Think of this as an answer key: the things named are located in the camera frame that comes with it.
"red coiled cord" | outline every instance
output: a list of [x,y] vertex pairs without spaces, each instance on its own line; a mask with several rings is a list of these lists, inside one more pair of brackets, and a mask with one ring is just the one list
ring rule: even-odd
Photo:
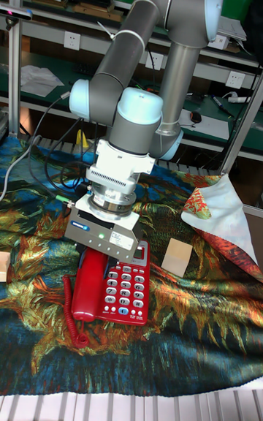
[[72,343],[76,348],[85,348],[89,344],[89,340],[85,333],[78,333],[75,321],[72,317],[71,304],[72,304],[72,291],[71,284],[68,275],[64,275],[64,293],[65,293],[65,304],[64,304],[64,316],[66,318],[66,324],[69,329],[69,333],[72,339]]

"small wooden piece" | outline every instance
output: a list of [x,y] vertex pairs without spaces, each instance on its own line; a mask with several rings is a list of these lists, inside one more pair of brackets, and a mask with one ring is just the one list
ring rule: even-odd
[[10,264],[10,253],[0,252],[0,281],[7,280],[7,271]]
[[171,238],[161,268],[182,278],[186,272],[192,249],[190,244]]

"white cloth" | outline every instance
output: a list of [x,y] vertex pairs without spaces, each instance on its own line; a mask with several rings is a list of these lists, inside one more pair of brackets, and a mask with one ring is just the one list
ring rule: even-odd
[[204,197],[211,217],[201,219],[191,211],[183,211],[182,220],[198,230],[209,232],[235,244],[257,263],[243,204],[229,176],[224,175],[217,184],[200,188],[199,191]]

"wooden block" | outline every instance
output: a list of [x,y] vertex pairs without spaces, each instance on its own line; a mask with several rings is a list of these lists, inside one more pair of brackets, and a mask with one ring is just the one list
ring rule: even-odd
[[7,271],[10,264],[10,253],[0,252],[0,281],[7,280]]
[[112,12],[102,12],[101,10],[95,10],[88,7],[81,7],[80,5],[75,5],[73,8],[74,12],[84,13],[85,15],[92,15],[94,17],[106,18],[108,20],[121,22],[123,19],[123,12],[120,10],[113,10]]
[[190,244],[171,238],[161,268],[182,278],[186,272],[192,249]]

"colorful fabric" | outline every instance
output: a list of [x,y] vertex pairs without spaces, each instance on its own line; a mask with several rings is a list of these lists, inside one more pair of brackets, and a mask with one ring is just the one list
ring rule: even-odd
[[197,230],[232,243],[256,264],[243,204],[228,175],[219,178],[212,186],[195,189],[185,204],[182,220]]
[[[25,149],[16,139],[5,140],[2,180]],[[44,180],[45,151],[34,148],[33,158],[34,174]],[[54,180],[56,167],[70,159],[56,152],[50,169]],[[19,163],[0,204],[0,248],[11,251],[8,283],[0,283],[1,395],[176,396],[262,376],[262,283],[180,217],[196,186],[217,181],[160,167],[141,176],[134,210],[151,249],[148,322],[143,327],[85,324],[90,346],[76,349],[63,313],[62,276],[76,273],[78,253],[64,237],[61,203],[32,180],[26,160]],[[160,267],[171,237],[193,246],[183,278]]]

